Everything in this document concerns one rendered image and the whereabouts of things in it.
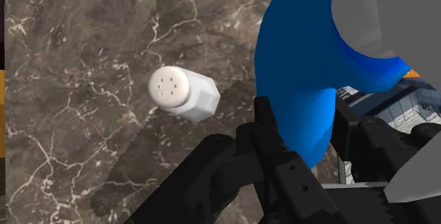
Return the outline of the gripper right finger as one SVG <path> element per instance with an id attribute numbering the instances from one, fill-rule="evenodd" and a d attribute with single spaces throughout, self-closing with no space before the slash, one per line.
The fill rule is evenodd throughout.
<path id="1" fill-rule="evenodd" d="M 388 182 L 440 131 L 441 124 L 422 123 L 407 134 L 383 119 L 357 115 L 337 98 L 331 144 L 351 164 L 345 173 L 354 182 Z"/>

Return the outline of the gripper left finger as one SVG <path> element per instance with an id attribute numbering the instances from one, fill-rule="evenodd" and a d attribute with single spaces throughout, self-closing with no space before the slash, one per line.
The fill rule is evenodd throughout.
<path id="1" fill-rule="evenodd" d="M 269 99 L 254 99 L 254 121 L 236 137 L 207 136 L 124 224 L 215 224 L 241 187 L 254 185 L 259 224 L 346 224 L 296 152 L 278 134 Z"/>

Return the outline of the blue and grey cup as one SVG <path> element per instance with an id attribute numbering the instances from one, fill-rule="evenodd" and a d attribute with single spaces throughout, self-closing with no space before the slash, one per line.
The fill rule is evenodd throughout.
<path id="1" fill-rule="evenodd" d="M 257 95 L 314 167 L 331 139 L 336 90 L 386 92 L 409 59 L 441 59 L 441 0 L 271 0 L 254 55 Z"/>

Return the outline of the white salt shaker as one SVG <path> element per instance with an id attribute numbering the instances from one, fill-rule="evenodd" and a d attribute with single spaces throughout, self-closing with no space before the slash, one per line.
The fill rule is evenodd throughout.
<path id="1" fill-rule="evenodd" d="M 159 108 L 194 123 L 213 116 L 221 98 L 212 78 L 178 66 L 154 71 L 148 92 Z"/>

